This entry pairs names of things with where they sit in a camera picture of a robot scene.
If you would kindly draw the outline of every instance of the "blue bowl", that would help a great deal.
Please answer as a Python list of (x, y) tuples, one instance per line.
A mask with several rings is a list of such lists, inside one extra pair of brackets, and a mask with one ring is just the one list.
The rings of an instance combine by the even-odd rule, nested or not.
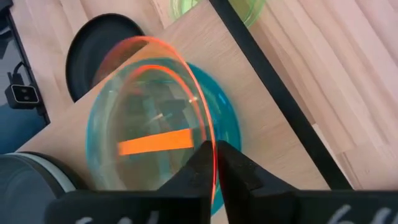
[[(88, 167), (90, 168), (97, 188), (106, 190), (123, 189), (113, 184), (113, 182), (115, 182), (113, 176), (117, 175), (115, 171), (107, 169), (106, 166), (102, 166), (104, 161), (107, 160), (107, 157), (110, 156), (108, 151), (114, 147), (110, 145), (109, 141), (104, 140), (104, 136), (109, 134), (107, 123), (113, 103), (119, 94), (118, 88), (121, 87), (123, 81), (128, 74), (130, 74), (132, 69), (147, 64), (171, 67), (171, 61), (172, 60), (168, 58), (151, 58), (128, 65), (116, 74), (115, 77), (110, 79), (97, 96), (90, 113), (86, 130), (86, 157)], [(239, 132), (238, 119), (229, 99), (209, 74), (190, 63), (188, 65), (205, 96), (212, 118), (216, 140), (224, 140), (241, 151), (241, 135)], [(134, 159), (139, 159), (139, 156), (131, 157), (131, 162), (134, 162)], [(220, 183), (217, 181), (215, 200), (211, 208), (211, 214), (214, 215), (221, 208), (223, 203)]]

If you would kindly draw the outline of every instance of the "wooden board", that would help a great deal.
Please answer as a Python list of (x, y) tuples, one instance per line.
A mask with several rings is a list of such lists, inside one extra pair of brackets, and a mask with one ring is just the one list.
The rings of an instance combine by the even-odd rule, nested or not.
[(160, 0), (14, 0), (11, 14), (51, 121), (73, 105), (65, 63), (79, 29), (98, 15), (118, 13), (146, 35), (159, 34), (170, 23), (165, 14), (159, 16), (156, 1)]
[(251, 34), (356, 189), (398, 187), (395, 0), (267, 0)]
[[(173, 45), (188, 62), (211, 74), (224, 89), (238, 115), (246, 155), (298, 188), (328, 188), (209, 2), (200, 3), (158, 37)], [(85, 157), (85, 129), (90, 108), (104, 82), (19, 150), (56, 157), (93, 187)]]

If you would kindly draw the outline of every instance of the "orange strip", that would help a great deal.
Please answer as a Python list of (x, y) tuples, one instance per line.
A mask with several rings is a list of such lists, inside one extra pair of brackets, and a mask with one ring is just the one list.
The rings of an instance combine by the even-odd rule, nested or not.
[(119, 143), (119, 153), (122, 156), (187, 148), (193, 148), (191, 129), (154, 134)]

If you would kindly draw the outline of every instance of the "wooden table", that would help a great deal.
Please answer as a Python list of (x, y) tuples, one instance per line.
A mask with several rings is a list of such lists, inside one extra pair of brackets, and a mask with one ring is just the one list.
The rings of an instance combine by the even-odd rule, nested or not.
[[(23, 27), (29, 12), (25, 15), (21, 13), (24, 9), (18, 9), (16, 13), (17, 6), (12, 15)], [(163, 18), (154, 26), (159, 27), (155, 36), (211, 74), (233, 102), (244, 153), (298, 188), (327, 189), (210, 3), (201, 2), (172, 25), (161, 4), (155, 10)], [(397, 11), (394, 0), (267, 0), (260, 18), (249, 28), (356, 189), (398, 187)], [(35, 55), (38, 36), (28, 38), (27, 30), (22, 41)], [(28, 56), (45, 67), (39, 58)], [(43, 85), (61, 82), (42, 76)], [(56, 157), (93, 186), (85, 161), (85, 128), (103, 85), (101, 82), (74, 105), (54, 107), (56, 121), (19, 150)], [(51, 91), (46, 92), (51, 100)]]
[[(265, 169), (301, 189), (328, 189), (257, 74), (208, 1), (157, 35), (221, 85), (236, 110), (243, 151)], [(85, 131), (104, 82), (67, 109), (20, 151), (46, 153), (74, 168), (91, 186)]]
[(398, 188), (398, 1), (267, 0), (250, 32), (355, 189)]

